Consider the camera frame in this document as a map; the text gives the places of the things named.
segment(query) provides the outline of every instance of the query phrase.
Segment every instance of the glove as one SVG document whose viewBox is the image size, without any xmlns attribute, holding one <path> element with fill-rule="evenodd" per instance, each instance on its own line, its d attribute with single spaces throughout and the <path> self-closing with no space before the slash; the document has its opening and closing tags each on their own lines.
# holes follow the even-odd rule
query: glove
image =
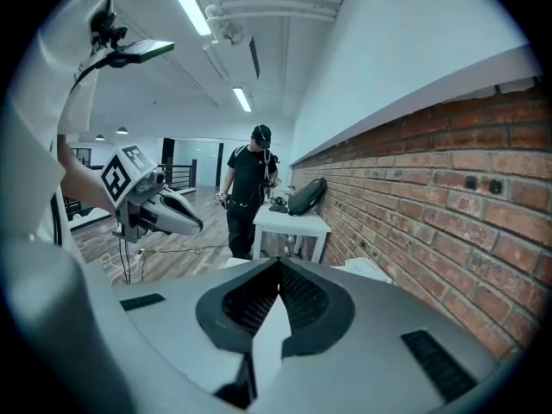
<svg viewBox="0 0 552 414">
<path fill-rule="evenodd" d="M 226 210 L 228 209 L 228 195 L 226 191 L 220 191 L 215 195 L 215 199 L 221 203 L 221 206 Z"/>
</svg>

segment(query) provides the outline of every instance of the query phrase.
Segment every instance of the robotic hand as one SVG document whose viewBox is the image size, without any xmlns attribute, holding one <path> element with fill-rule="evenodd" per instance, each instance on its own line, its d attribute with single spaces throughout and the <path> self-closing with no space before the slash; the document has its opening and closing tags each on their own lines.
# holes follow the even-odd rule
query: robotic hand
<svg viewBox="0 0 552 414">
<path fill-rule="evenodd" d="M 100 178 L 121 224 L 113 234 L 124 241 L 136 243 L 149 230 L 196 235 L 203 229 L 193 206 L 166 186 L 165 174 L 136 145 L 117 149 Z M 130 211 L 137 207 L 137 214 Z"/>
<path fill-rule="evenodd" d="M 229 195 L 226 191 L 220 191 L 215 195 L 215 199 L 221 204 L 223 209 L 228 209 Z"/>
</svg>

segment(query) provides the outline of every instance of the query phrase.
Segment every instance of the person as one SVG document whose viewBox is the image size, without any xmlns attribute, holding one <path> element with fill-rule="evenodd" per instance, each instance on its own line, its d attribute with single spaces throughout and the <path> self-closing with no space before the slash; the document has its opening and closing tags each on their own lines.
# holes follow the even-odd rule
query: person
<svg viewBox="0 0 552 414">
<path fill-rule="evenodd" d="M 0 233 L 56 243 L 80 263 L 62 192 L 115 214 L 99 177 L 66 143 L 66 135 L 88 129 L 98 70 L 75 83 L 106 52 L 91 27 L 98 13 L 112 14 L 112 0 L 60 3 L 30 43 L 0 115 L 0 156 L 16 161 L 2 167 L 11 184 L 0 198 Z"/>
<path fill-rule="evenodd" d="M 217 193 L 217 199 L 227 201 L 229 247 L 235 258 L 251 259 L 253 220 L 265 200 L 266 187 L 276 185 L 276 161 L 268 150 L 271 137 L 267 126 L 255 126 L 249 144 L 230 155 L 223 190 Z M 232 194 L 228 196 L 231 186 Z"/>
</svg>

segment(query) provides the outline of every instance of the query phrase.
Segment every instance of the white table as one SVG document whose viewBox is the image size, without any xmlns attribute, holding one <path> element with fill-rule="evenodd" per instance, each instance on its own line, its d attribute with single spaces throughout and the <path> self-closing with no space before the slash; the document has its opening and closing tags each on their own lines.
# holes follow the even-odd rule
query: white table
<svg viewBox="0 0 552 414">
<path fill-rule="evenodd" d="M 270 211 L 269 203 L 263 204 L 253 223 L 255 224 L 255 240 L 253 244 L 253 259 L 260 258 L 260 243 L 262 233 L 284 233 L 287 235 L 297 235 L 294 253 L 299 253 L 303 236 L 314 236 L 317 243 L 312 253 L 312 262 L 320 262 L 322 249 L 326 241 L 326 235 L 331 232 L 331 228 L 324 220 L 313 210 L 306 212 L 301 216 L 290 216 L 277 211 Z"/>
</svg>

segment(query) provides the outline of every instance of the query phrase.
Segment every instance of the fluorescent light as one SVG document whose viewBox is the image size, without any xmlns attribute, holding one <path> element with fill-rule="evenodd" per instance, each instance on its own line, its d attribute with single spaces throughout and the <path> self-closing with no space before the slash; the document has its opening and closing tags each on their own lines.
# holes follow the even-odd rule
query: fluorescent light
<svg viewBox="0 0 552 414">
<path fill-rule="evenodd" d="M 238 100 L 240 101 L 240 104 L 242 108 L 246 112 L 251 112 L 251 108 L 249 107 L 248 99 L 245 98 L 245 94 L 243 93 L 243 89 L 241 87 L 235 87 L 233 89 L 235 95 L 238 97 Z"/>
<path fill-rule="evenodd" d="M 196 0 L 178 0 L 194 28 L 200 35 L 210 35 L 210 28 Z"/>
</svg>

